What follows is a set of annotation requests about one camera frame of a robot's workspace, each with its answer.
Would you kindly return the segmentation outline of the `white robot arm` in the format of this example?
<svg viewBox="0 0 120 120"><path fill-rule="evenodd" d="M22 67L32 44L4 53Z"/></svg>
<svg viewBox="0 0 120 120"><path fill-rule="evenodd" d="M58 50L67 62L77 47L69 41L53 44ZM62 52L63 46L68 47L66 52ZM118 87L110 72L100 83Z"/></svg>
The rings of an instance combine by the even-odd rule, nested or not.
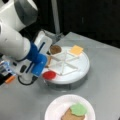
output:
<svg viewBox="0 0 120 120"><path fill-rule="evenodd" d="M33 0L0 0L0 53L23 85L33 84L47 64L47 52L52 44L44 31L34 41L20 31L34 23L38 9Z"/></svg>

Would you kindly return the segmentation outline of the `white blue gripper body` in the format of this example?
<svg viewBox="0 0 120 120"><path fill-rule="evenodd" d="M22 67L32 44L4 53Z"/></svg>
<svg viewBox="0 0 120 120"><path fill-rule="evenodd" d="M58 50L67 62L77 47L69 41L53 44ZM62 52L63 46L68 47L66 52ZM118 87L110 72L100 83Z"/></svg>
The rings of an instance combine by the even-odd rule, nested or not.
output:
<svg viewBox="0 0 120 120"><path fill-rule="evenodd" d="M28 56L23 61L13 61L13 70L21 84L33 84L48 63L47 52L52 45L52 38L44 31L39 31L31 43Z"/></svg>

